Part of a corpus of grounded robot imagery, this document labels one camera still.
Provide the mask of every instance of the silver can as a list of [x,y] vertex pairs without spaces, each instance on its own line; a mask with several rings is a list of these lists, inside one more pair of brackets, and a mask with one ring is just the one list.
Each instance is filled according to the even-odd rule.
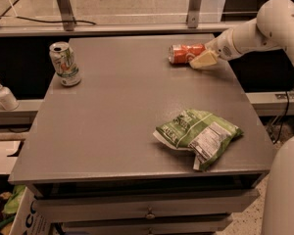
[[67,42],[56,42],[49,47],[49,55],[56,74],[65,86],[80,82],[79,68],[74,60],[74,51]]

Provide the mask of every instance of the green chip bag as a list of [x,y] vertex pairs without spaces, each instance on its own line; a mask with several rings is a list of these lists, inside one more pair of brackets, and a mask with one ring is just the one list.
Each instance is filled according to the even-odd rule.
[[222,155],[243,131],[212,113],[188,109],[170,122],[156,127],[154,136],[175,150],[193,151],[194,169],[205,170]]

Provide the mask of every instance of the table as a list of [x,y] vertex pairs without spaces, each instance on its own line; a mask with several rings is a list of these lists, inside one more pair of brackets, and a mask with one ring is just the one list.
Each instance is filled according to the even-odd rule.
[[[194,218],[187,222],[203,223],[202,229],[188,223],[180,232],[225,228],[229,213],[257,198],[254,188],[270,171],[275,151],[228,62],[205,70],[169,63],[172,44],[211,39],[211,34],[71,39],[81,83],[64,87],[54,76],[10,182],[25,184],[39,211],[65,222],[68,230],[107,234],[114,223],[119,234],[131,229],[147,234],[147,226],[150,233],[170,234],[162,225],[185,228],[186,221],[174,219],[186,215]],[[188,108],[212,112],[244,131],[205,172],[193,170],[192,153],[173,151],[153,136],[157,125]],[[194,201],[205,205],[203,211],[191,208]],[[72,206],[78,218],[69,214]],[[144,213],[159,218],[150,221]],[[126,219],[124,231],[120,219]]]

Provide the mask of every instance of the can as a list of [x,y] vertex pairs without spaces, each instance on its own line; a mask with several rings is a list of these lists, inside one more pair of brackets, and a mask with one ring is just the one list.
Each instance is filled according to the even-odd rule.
[[169,61],[172,64],[186,64],[199,56],[206,47],[204,44],[175,44],[169,48]]
[[74,59],[74,51],[67,42],[56,42],[49,47],[49,56],[60,81],[65,86],[80,82],[79,68]]

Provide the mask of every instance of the spray bottle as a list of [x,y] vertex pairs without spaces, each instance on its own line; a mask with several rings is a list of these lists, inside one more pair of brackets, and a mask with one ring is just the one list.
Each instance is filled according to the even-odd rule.
[[1,83],[0,83],[0,103],[2,107],[7,111],[14,110],[19,105],[18,100],[13,95],[11,90],[8,87],[2,86]]

